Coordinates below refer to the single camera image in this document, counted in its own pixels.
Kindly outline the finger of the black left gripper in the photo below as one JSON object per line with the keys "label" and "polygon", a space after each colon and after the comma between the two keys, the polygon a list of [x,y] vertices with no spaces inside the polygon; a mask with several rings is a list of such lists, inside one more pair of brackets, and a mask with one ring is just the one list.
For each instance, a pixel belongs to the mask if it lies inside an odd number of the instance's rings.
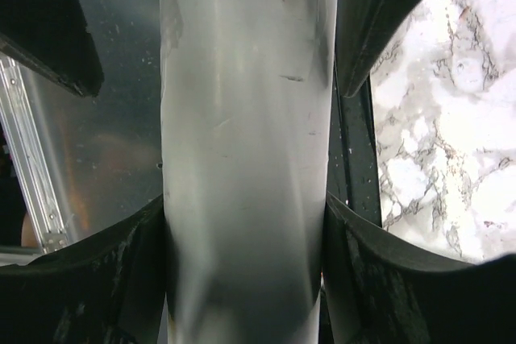
{"label": "finger of the black left gripper", "polygon": [[341,95],[356,95],[389,40],[421,1],[338,0],[335,62]]}
{"label": "finger of the black left gripper", "polygon": [[102,87],[79,0],[1,0],[1,52],[77,96]]}

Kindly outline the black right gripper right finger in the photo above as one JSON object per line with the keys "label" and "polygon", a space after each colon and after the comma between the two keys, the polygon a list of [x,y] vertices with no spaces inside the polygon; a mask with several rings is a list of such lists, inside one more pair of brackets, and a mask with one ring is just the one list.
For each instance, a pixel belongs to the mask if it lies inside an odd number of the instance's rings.
{"label": "black right gripper right finger", "polygon": [[335,343],[513,343],[515,256],[416,247],[327,196],[323,283]]}

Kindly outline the white shuttlecock tube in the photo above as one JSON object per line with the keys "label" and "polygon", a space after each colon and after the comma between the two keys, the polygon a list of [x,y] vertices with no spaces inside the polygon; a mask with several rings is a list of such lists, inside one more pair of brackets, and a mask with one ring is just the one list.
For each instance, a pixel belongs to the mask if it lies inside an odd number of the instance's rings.
{"label": "white shuttlecock tube", "polygon": [[314,343],[337,0],[160,0],[174,343]]}

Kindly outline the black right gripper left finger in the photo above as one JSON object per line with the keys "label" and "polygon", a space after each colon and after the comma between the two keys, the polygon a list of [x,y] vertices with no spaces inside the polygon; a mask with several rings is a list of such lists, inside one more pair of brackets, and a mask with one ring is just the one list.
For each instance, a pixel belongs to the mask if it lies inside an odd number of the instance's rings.
{"label": "black right gripper left finger", "polygon": [[163,198],[27,265],[1,268],[3,343],[156,343],[165,297]]}

